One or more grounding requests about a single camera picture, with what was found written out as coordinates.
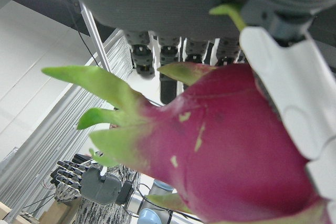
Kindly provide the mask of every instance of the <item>robotic hand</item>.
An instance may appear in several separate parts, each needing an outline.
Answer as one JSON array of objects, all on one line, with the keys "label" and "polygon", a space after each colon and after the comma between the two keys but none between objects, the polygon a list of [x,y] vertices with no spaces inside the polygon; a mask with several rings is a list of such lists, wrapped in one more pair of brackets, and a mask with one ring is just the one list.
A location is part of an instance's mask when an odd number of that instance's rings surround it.
[{"label": "robotic hand", "polygon": [[[88,167],[70,161],[58,161],[56,180],[80,192],[81,196],[101,205],[118,204],[126,211],[139,215],[138,224],[189,224],[186,219],[173,214],[173,211],[152,204],[133,182],[121,185],[117,176],[106,172],[106,167]],[[171,194],[170,185],[154,180],[149,195]]]}]

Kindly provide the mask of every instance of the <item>dragon fruit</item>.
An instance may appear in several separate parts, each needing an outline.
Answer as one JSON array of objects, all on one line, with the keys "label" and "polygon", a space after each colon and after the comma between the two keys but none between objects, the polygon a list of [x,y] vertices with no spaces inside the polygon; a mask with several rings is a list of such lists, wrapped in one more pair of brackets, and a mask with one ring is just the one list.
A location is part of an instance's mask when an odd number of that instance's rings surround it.
[{"label": "dragon fruit", "polygon": [[301,156],[255,84],[249,65],[173,63],[159,71],[189,88],[170,104],[153,106],[127,83],[98,67],[46,68],[120,110],[93,108],[79,121],[118,127],[92,132],[94,156],[166,182],[178,195],[149,196],[205,223],[330,223],[305,174]]}]

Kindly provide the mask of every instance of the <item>pink dragon fruit skin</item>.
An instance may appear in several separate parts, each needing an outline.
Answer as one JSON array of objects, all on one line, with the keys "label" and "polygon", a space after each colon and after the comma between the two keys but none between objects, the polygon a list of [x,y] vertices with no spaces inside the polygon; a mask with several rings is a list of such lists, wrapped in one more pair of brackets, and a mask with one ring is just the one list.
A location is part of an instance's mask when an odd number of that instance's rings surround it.
[{"label": "pink dragon fruit skin", "polygon": [[[179,68],[187,74],[179,76]],[[92,91],[88,80],[78,80],[82,75],[92,81],[87,72],[73,79],[62,71],[44,70],[108,100]],[[114,93],[108,101],[120,112],[83,116],[80,127],[120,125],[90,134],[104,152],[98,161],[117,161],[172,185],[206,223],[329,223],[325,202],[304,172],[307,160],[259,93],[249,65],[214,70],[173,64],[161,72],[192,85],[163,107],[133,90],[118,89],[130,105]]]}]

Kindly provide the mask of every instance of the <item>black cable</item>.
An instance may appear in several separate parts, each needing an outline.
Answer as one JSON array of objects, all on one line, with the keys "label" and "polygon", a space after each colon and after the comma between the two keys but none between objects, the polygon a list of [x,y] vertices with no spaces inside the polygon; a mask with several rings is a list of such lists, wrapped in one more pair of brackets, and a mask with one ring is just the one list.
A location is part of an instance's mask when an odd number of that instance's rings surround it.
[{"label": "black cable", "polygon": [[34,210],[33,212],[30,212],[30,213],[28,213],[28,214],[24,214],[24,215],[20,215],[20,216],[25,216],[25,215],[31,215],[31,214],[33,214],[33,213],[35,213],[37,210],[39,210],[39,209],[41,209],[42,207],[44,207],[49,201],[51,201],[53,198],[50,198],[50,199],[48,199],[48,201],[47,202],[45,202],[42,206],[40,206],[40,207],[38,207],[36,210]]},{"label": "black cable", "polygon": [[49,195],[49,196],[47,196],[47,197],[45,197],[45,198],[43,198],[43,199],[40,199],[40,200],[38,200],[38,201],[36,201],[36,202],[34,202],[34,203],[28,205],[28,206],[23,207],[22,209],[25,209],[25,208],[27,208],[27,207],[30,207],[30,206],[32,206],[32,205],[34,205],[34,204],[36,204],[36,203],[39,203],[39,202],[42,201],[42,200],[45,200],[45,199],[47,199],[47,198],[49,198],[49,197],[52,197],[52,196],[54,196],[54,195],[55,195],[55,194],[51,194],[51,195]]},{"label": "black cable", "polygon": [[139,216],[135,216],[135,215],[130,214],[130,213],[126,210],[125,206],[123,206],[122,208],[124,209],[124,211],[126,212],[126,214],[128,214],[129,216],[131,216],[131,217],[135,217],[135,218],[138,218],[138,217],[139,217]]},{"label": "black cable", "polygon": [[193,217],[193,216],[190,216],[190,215],[188,215],[188,214],[185,214],[185,213],[183,213],[183,212],[180,212],[180,211],[176,211],[176,210],[172,210],[172,209],[169,209],[169,208],[165,208],[165,207],[158,206],[158,205],[154,204],[153,202],[151,202],[149,199],[147,199],[146,196],[144,196],[144,195],[140,192],[139,188],[137,188],[137,191],[139,192],[140,196],[141,196],[145,201],[147,201],[148,203],[150,203],[150,204],[152,204],[152,205],[154,205],[154,206],[156,206],[156,207],[162,208],[162,209],[164,209],[164,210],[166,210],[166,211],[172,211],[172,212],[175,212],[175,213],[177,213],[177,214],[179,214],[179,215],[182,215],[182,216],[183,216],[184,218],[186,218],[186,219],[187,219],[187,218],[190,218],[190,219],[199,221],[199,222],[201,222],[201,223],[204,223],[204,222],[202,222],[200,219],[195,218],[195,217]]},{"label": "black cable", "polygon": [[143,185],[143,186],[147,187],[149,191],[151,190],[151,188],[148,185],[145,185],[143,183],[140,183],[139,185]]},{"label": "black cable", "polygon": [[133,180],[132,180],[132,185],[134,184],[134,181],[135,181],[136,176],[138,175],[138,173],[139,173],[139,172],[136,172],[136,173],[134,174],[134,177],[133,177]]},{"label": "black cable", "polygon": [[67,10],[68,10],[68,12],[69,12],[69,14],[70,14],[71,20],[72,20],[72,22],[73,22],[73,24],[74,24],[74,26],[75,26],[75,28],[76,28],[78,34],[79,34],[79,37],[80,37],[81,40],[83,41],[84,45],[86,46],[86,49],[89,51],[91,57],[94,59],[94,61],[95,61],[95,63],[97,64],[97,66],[99,66],[99,65],[98,65],[98,62],[96,61],[96,59],[94,58],[92,52],[90,51],[88,45],[85,43],[85,41],[84,41],[82,35],[80,34],[79,28],[78,28],[78,26],[77,26],[77,22],[75,21],[75,18],[73,17],[73,14],[72,14],[71,10],[69,9],[68,4],[66,3],[65,6],[67,7]]}]

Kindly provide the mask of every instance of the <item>white wall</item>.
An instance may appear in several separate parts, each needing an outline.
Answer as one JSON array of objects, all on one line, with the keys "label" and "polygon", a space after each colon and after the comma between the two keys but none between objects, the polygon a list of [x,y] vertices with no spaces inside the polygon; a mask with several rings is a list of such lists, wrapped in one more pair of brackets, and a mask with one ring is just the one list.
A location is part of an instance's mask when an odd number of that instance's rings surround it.
[{"label": "white wall", "polygon": [[13,1],[0,9],[0,161],[24,143],[67,85],[41,68],[83,65],[89,57],[73,29]]}]

